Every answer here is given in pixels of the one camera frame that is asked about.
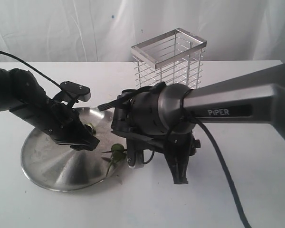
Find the white tablecloth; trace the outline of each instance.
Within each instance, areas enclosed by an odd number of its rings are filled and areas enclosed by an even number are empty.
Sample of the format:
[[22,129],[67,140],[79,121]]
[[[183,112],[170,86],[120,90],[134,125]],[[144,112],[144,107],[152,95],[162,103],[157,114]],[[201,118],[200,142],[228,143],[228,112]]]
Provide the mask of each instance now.
[[[280,61],[205,62],[202,86],[280,64]],[[33,63],[58,81],[91,88],[77,106],[97,106],[135,86],[132,63]],[[4,69],[27,69],[0,63]],[[52,97],[58,89],[35,77]],[[208,124],[226,159],[253,228],[285,228],[285,142],[266,124]],[[30,182],[20,165],[21,147],[33,129],[0,113],[0,227],[241,228],[230,189],[210,141],[194,130],[202,148],[190,158],[188,185],[173,185],[161,154],[143,169],[126,169],[98,185],[71,193]]]

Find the wire rack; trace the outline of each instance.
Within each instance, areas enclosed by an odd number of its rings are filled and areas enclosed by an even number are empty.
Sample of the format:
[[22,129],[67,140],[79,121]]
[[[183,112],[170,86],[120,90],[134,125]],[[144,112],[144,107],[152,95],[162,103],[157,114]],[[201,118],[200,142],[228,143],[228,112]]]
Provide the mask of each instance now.
[[206,45],[204,39],[177,28],[133,46],[137,87],[163,81],[198,88]]

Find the wire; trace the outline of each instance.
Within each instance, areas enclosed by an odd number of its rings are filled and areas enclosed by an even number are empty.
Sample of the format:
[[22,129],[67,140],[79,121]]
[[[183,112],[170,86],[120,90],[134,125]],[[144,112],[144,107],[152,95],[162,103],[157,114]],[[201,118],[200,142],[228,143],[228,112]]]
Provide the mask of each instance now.
[[22,60],[21,58],[18,58],[17,56],[14,56],[10,53],[4,52],[4,51],[0,51],[1,55],[4,56],[8,56],[10,58],[13,58],[21,63],[23,63],[24,65],[26,65],[27,67],[31,68],[32,70],[34,70],[35,72],[37,72],[38,74],[40,74],[41,76],[43,76],[46,80],[50,81],[51,83],[53,83],[54,85],[56,85],[59,89],[61,89],[61,91],[63,91],[68,97],[71,98],[71,100],[73,100],[74,98],[71,96],[71,94],[65,90],[62,86],[60,86],[57,82],[55,82],[53,79],[49,78],[48,76],[46,76],[45,74],[43,74],[42,72],[40,72],[39,70],[37,70],[36,68],[34,68],[32,65],[28,64],[27,62],[25,62],[24,60]]
[[236,204],[236,207],[237,207],[237,212],[238,212],[238,215],[244,225],[245,228],[251,228],[251,225],[249,224],[247,218],[246,218],[246,215],[244,213],[244,210],[243,210],[243,207],[242,207],[242,203],[241,203],[241,200],[238,196],[238,191],[236,189],[236,186],[234,185],[234,182],[232,180],[232,177],[231,177],[231,174],[229,172],[229,169],[226,165],[226,162],[224,160],[224,157],[222,155],[222,152],[220,151],[219,149],[219,146],[217,144],[217,142],[215,141],[213,135],[211,134],[211,132],[208,130],[208,128],[200,121],[198,120],[197,118],[195,117],[191,117],[192,119],[190,120],[192,123],[194,124],[198,124],[201,129],[205,132],[205,134],[208,136],[208,138],[210,139],[214,149],[215,149],[215,152],[218,156],[218,159],[219,159],[219,162],[223,168],[223,171],[225,173],[225,176],[227,178],[227,181],[228,181],[228,185],[230,187],[230,190],[231,190],[231,193],[232,193],[232,196],[233,196],[233,199],[234,199],[234,202]]
[[141,162],[142,162],[142,164],[143,164],[143,165],[149,164],[149,163],[152,161],[152,159],[153,159],[153,157],[154,157],[154,154],[155,154],[155,151],[152,151],[151,157],[150,157],[147,161],[144,161],[144,160],[143,160],[143,157],[141,156]]

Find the stainless steel plate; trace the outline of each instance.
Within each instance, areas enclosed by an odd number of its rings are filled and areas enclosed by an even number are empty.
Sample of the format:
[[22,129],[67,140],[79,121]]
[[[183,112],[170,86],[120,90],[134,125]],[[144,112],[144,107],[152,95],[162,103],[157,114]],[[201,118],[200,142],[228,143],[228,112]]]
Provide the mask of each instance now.
[[[21,153],[21,165],[25,175],[36,185],[54,191],[73,191],[105,179],[109,151],[114,143],[125,145],[125,139],[111,131],[113,113],[100,112],[97,108],[77,108],[83,123],[92,123],[96,137],[100,140],[94,151],[75,151],[69,146],[56,145],[51,138],[38,129],[34,129],[24,142]],[[108,177],[122,165],[111,166]]]

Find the white curtain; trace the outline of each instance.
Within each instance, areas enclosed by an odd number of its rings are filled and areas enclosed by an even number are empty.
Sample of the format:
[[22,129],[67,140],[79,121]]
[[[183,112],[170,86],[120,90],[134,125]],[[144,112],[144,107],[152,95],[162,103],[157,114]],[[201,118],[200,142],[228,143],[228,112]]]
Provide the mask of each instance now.
[[29,62],[131,61],[178,27],[208,41],[205,60],[285,62],[285,0],[0,0],[0,50]]

